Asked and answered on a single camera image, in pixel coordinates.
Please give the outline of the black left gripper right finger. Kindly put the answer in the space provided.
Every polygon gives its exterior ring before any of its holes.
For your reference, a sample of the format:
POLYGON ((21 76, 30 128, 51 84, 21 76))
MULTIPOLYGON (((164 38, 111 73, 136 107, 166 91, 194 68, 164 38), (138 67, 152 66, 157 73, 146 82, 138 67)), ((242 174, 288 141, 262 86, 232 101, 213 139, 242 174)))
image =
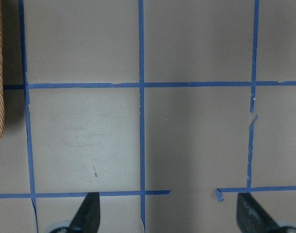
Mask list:
POLYGON ((237 195, 236 223, 242 233, 271 233, 279 229, 277 222, 250 193, 237 195))

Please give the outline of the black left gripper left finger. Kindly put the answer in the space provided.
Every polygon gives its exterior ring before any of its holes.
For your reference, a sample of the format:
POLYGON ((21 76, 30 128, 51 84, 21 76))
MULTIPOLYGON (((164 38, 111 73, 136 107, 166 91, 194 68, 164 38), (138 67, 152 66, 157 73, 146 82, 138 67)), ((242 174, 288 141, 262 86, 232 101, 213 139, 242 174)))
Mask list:
POLYGON ((97 233, 100 227, 99 192, 90 192, 84 198, 73 217, 69 228, 71 233, 97 233))

